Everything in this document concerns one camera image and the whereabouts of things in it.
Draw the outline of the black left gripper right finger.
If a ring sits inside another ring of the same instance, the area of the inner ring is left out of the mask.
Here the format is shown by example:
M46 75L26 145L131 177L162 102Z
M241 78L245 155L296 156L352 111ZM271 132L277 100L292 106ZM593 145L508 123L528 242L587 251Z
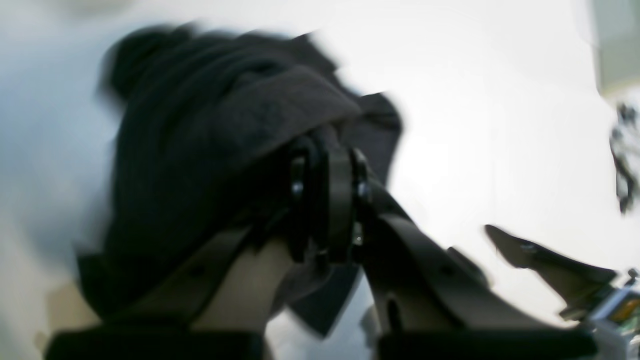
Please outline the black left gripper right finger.
M325 156L325 251L360 264L381 324L377 360L578 360L580 329L546 325L483 285L425 235L356 149Z

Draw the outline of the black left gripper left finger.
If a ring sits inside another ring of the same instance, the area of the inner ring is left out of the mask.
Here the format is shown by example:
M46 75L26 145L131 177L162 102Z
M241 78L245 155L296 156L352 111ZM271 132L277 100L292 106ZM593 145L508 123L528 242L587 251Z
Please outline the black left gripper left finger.
M265 360L276 310L321 285L321 241L310 226L321 148L287 150L275 202L240 212L146 296L100 325L60 332L47 360Z

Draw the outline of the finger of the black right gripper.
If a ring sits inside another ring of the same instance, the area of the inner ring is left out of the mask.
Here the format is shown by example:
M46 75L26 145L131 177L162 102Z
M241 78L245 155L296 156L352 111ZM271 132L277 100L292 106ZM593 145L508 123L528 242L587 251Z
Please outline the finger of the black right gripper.
M558 314L565 321L583 321L614 292L614 269L574 260L494 225L484 231L508 264L534 271L562 298L566 307Z

